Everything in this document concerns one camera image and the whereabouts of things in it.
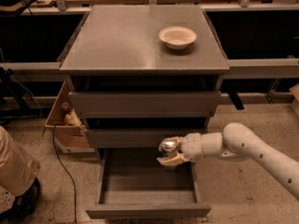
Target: shoe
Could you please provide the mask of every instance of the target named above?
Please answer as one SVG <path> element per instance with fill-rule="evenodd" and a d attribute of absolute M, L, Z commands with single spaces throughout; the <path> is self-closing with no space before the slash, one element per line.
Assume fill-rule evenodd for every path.
<path fill-rule="evenodd" d="M 36 201 L 39 194 L 39 182 L 36 178 L 33 185 L 22 195 L 15 198 L 10 215 L 9 223 L 21 223 L 25 218 L 36 210 Z"/>

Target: drawer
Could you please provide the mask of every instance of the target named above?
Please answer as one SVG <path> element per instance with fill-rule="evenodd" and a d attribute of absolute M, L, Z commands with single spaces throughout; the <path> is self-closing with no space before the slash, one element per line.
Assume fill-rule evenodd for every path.
<path fill-rule="evenodd" d="M 87 129 L 88 143 L 94 148 L 107 147 L 157 147 L 166 137 L 185 136 L 201 129 Z"/>
<path fill-rule="evenodd" d="M 207 117 L 220 97 L 219 91 L 69 92 L 83 118 Z"/>
<path fill-rule="evenodd" d="M 157 148 L 108 148 L 102 159 L 96 205 L 90 218 L 206 217 L 194 164 L 166 170 Z"/>

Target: cabinet top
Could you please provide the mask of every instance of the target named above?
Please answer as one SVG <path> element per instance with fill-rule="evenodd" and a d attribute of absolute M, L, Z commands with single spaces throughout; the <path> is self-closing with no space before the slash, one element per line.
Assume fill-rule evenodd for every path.
<path fill-rule="evenodd" d="M 196 32 L 186 49 L 159 39 L 169 26 Z M 229 70 L 199 6 L 94 6 L 61 70 L 82 73 L 205 73 Z"/>

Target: cardboard box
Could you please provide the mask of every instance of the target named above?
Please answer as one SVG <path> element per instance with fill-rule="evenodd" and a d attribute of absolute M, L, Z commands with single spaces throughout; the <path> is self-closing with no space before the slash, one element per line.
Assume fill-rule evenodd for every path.
<path fill-rule="evenodd" d="M 299 84 L 290 88 L 290 92 L 294 96 L 291 107 L 296 115 L 299 117 Z"/>
<path fill-rule="evenodd" d="M 68 85 L 66 82 L 64 82 L 64 85 L 62 86 L 53 108 L 47 118 L 45 128 L 53 132 L 55 127 L 54 138 L 57 146 L 62 150 L 62 152 L 93 151 L 93 148 L 89 146 L 87 137 L 85 135 L 84 126 L 80 131 L 79 127 L 64 125 L 65 114 L 61 109 L 61 105 L 63 102 L 68 102 L 71 104 L 71 101 L 68 97 L 69 92 L 70 90 Z"/>

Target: black cable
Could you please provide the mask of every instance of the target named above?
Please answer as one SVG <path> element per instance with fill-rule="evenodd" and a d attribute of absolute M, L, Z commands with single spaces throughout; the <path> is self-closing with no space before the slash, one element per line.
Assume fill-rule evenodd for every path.
<path fill-rule="evenodd" d="M 30 12 L 30 14 L 31 14 L 31 16 L 34 16 L 34 14 L 32 13 L 32 11 L 31 11 L 31 9 L 29 8 L 29 5 L 28 5 L 28 3 L 25 1 L 25 0 L 22 0 L 24 3 L 25 3 L 25 5 L 27 6 L 27 8 L 28 8 L 28 10 L 29 10 L 29 12 Z"/>
<path fill-rule="evenodd" d="M 6 61 L 5 61 L 5 59 L 4 59 L 4 55 L 3 55 L 3 51 L 2 51 L 2 49 L 1 49 L 1 47 L 0 47 L 0 62 L 1 62 L 1 60 L 2 60 L 2 63 L 3 63 L 3 68 L 6 70 L 5 72 L 7 73 L 7 75 L 9 76 L 9 78 L 10 78 L 10 80 L 11 81 L 14 81 L 15 83 L 17 83 L 20 87 L 21 87 L 21 90 L 22 90 L 22 92 L 23 93 L 25 93 L 25 94 L 29 94 L 30 96 L 31 96 L 31 98 L 33 98 L 35 101 L 36 101 L 36 103 L 37 103 L 37 105 L 38 105 L 38 108 L 39 108 L 39 118 L 41 119 L 41 115 L 42 115 L 42 110 L 41 110 L 41 106 L 40 106 L 40 104 L 39 104 L 39 102 L 37 101 L 37 99 L 35 98 L 35 96 L 32 94 L 32 92 L 29 90 L 29 89 L 27 89 L 24 85 L 22 85 L 20 82 L 19 82 L 19 80 L 17 80 L 14 76 L 13 76 L 13 72 L 10 70 L 10 69 L 8 69 L 7 68 L 7 64 L 6 64 Z"/>
<path fill-rule="evenodd" d="M 74 185 L 74 216 L 75 216 L 75 224 L 77 224 L 77 213 L 76 213 L 76 206 L 77 206 L 77 192 L 76 192 L 76 185 L 75 185 L 75 181 L 74 181 L 74 178 L 72 177 L 72 175 L 67 171 L 67 169 L 65 168 L 64 164 L 62 163 L 62 161 L 60 160 L 60 157 L 59 157 L 59 154 L 58 154 L 58 151 L 57 151 L 57 147 L 56 147 L 56 142 L 55 142 L 55 129 L 56 129 L 56 126 L 58 124 L 55 124 L 54 125 L 54 128 L 53 128 L 53 145 L 54 145 L 54 148 L 55 148 L 55 152 L 56 152 L 56 155 L 57 155 L 57 158 L 58 158 L 58 161 L 59 163 L 64 167 L 65 171 L 67 172 L 67 174 L 69 175 L 69 177 L 72 179 L 72 182 L 73 182 L 73 185 Z"/>

